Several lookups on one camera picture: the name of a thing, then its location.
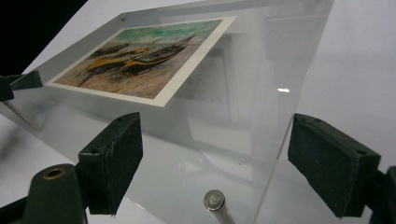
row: painting of boats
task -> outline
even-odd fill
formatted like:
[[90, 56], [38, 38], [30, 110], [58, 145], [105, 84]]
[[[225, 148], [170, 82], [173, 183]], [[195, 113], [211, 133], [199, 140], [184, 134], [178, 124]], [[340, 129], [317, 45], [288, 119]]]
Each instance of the painting of boats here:
[[164, 106], [233, 20], [122, 29], [47, 85]]

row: clear acrylic panel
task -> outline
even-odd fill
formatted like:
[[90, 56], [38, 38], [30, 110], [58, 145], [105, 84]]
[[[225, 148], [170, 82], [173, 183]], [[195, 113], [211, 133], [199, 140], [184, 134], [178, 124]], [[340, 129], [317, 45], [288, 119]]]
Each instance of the clear acrylic panel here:
[[71, 161], [107, 124], [140, 112], [144, 157], [125, 197], [164, 223], [216, 223], [221, 190], [235, 223], [254, 223], [332, 0], [213, 1], [126, 12], [37, 67], [43, 83], [122, 28], [235, 17], [165, 106], [43, 88], [12, 100]]

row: wooden boat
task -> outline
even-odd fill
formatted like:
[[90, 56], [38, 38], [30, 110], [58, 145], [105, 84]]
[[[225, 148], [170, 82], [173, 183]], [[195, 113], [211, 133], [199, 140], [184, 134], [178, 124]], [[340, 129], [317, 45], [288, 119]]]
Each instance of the wooden boat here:
[[190, 35], [166, 47], [152, 51], [150, 51], [151, 48], [147, 47], [97, 59], [77, 75], [77, 77], [80, 77], [88, 74], [78, 83], [78, 87], [82, 86], [92, 76], [102, 74], [115, 67], [121, 67], [121, 71], [124, 73], [138, 75], [143, 71], [175, 57], [185, 49], [195, 37], [196, 34]]
[[96, 52], [94, 52], [91, 55], [91, 57], [98, 57], [98, 56], [102, 56], [102, 55], [115, 53], [115, 52], [119, 51], [120, 49], [124, 49], [128, 46], [129, 46], [129, 44], [121, 44], [121, 45], [116, 45], [116, 46], [112, 46], [112, 47], [108, 47], [108, 48], [101, 48], [101, 49], [97, 50]]
[[125, 63], [121, 70], [137, 75], [142, 71], [148, 70], [160, 63], [164, 63], [185, 49], [195, 36], [196, 35], [190, 35], [172, 45], [133, 57]]

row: dark background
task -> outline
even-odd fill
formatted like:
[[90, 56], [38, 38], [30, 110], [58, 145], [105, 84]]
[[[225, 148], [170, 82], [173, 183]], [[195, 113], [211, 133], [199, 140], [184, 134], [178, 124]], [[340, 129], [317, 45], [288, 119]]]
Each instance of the dark background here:
[[1, 74], [20, 75], [87, 0], [5, 2], [0, 27]]

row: silver screw cap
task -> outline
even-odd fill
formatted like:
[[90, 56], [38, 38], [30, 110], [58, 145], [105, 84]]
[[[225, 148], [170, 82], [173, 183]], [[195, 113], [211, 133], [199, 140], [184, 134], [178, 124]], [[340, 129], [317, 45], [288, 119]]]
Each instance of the silver screw cap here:
[[204, 197], [204, 205], [210, 211], [217, 211], [225, 204], [224, 194], [218, 189], [210, 190]]

